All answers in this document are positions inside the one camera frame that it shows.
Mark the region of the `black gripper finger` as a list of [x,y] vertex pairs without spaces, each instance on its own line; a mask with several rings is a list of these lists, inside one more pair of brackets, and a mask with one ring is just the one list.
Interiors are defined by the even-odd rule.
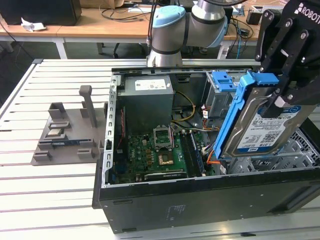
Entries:
[[278,117],[284,108],[300,106],[316,106],[320,103],[320,63],[304,65],[300,62],[300,53],[309,36],[303,30],[300,40],[295,40],[293,48],[287,44],[292,33],[293,21],[288,19],[285,26],[276,27],[279,31],[267,51],[266,71],[278,78],[278,84],[262,108],[262,117]]
[[254,54],[255,61],[260,63],[260,72],[265,72],[267,70],[267,52],[279,32],[277,24],[280,21],[281,13],[281,11],[275,9],[267,9],[261,16],[260,29]]

